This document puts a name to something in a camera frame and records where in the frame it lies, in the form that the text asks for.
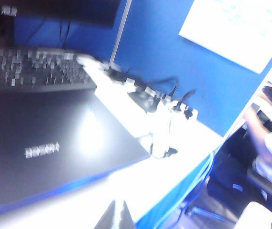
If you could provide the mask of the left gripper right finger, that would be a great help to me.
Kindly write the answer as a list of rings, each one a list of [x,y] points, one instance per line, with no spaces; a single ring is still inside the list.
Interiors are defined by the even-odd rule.
[[[126,201],[123,202],[122,210],[120,213],[120,229],[136,229],[136,226],[131,218]]]

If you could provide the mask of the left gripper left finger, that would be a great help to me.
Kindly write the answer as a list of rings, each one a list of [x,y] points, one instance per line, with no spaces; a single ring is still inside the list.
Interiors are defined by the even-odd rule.
[[[111,229],[114,222],[116,201],[113,200],[107,207],[94,229]]]

